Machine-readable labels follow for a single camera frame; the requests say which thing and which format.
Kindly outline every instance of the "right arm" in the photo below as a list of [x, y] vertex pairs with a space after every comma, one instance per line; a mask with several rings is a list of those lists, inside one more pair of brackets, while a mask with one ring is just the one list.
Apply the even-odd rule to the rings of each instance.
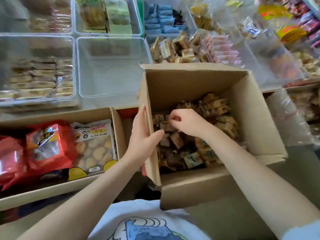
[[176, 109], [169, 119], [175, 128], [210, 145], [279, 239], [293, 227], [320, 220], [320, 211], [304, 195], [194, 110]]

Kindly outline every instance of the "person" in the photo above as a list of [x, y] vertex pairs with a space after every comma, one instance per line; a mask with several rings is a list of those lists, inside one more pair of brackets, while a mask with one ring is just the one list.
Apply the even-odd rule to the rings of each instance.
[[[123, 158], [19, 240], [210, 239], [185, 218], [160, 210], [159, 203], [134, 200], [112, 204], [164, 135], [158, 130], [148, 136], [145, 109], [142, 106], [133, 121]], [[169, 122], [210, 145], [279, 239], [320, 239], [320, 211], [316, 206], [225, 133], [192, 109], [172, 111]]]

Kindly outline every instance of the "forearm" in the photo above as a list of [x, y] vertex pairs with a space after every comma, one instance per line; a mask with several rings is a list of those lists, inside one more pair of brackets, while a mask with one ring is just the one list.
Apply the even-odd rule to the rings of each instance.
[[125, 155], [94, 182], [26, 231], [19, 240], [87, 239], [142, 163]]
[[203, 139], [278, 238], [292, 227], [320, 219], [320, 211], [306, 197], [221, 130], [210, 125]]

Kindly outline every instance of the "left hand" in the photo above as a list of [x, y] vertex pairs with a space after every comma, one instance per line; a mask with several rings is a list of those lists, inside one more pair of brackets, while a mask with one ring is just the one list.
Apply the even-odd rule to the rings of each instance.
[[133, 120], [132, 134], [126, 155], [135, 160], [146, 161], [154, 151], [155, 147], [163, 138], [164, 130], [158, 130], [148, 136], [148, 129], [145, 121], [146, 106], [143, 105]]

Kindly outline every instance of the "cartoon graphic on shirt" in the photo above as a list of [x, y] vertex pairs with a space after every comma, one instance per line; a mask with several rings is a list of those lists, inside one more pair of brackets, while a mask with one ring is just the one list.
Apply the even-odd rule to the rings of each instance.
[[162, 218], [129, 217], [122, 220], [107, 240], [187, 240], [171, 231]]

